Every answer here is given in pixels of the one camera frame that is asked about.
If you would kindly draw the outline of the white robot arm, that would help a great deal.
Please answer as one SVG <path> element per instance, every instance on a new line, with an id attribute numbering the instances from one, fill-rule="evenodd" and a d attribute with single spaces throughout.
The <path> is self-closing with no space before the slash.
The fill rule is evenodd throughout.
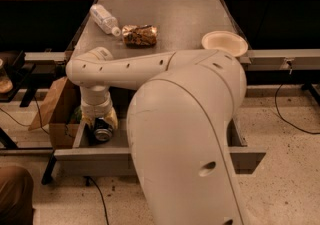
<path id="1" fill-rule="evenodd" d="M 88 116 L 109 111 L 109 88 L 134 91 L 127 138 L 155 225 L 249 225 L 227 141 L 246 93 L 239 61 L 205 49 L 109 55 L 78 55 L 66 73 Z"/>

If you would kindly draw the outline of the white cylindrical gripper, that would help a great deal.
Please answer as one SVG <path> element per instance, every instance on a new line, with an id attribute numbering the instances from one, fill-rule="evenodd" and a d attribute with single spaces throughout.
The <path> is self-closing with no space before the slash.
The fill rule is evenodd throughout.
<path id="1" fill-rule="evenodd" d="M 82 121 L 90 129 L 94 128 L 94 120 L 103 117 L 114 130 L 118 129 L 118 118 L 113 107 L 109 88 L 106 86 L 80 87 Z"/>

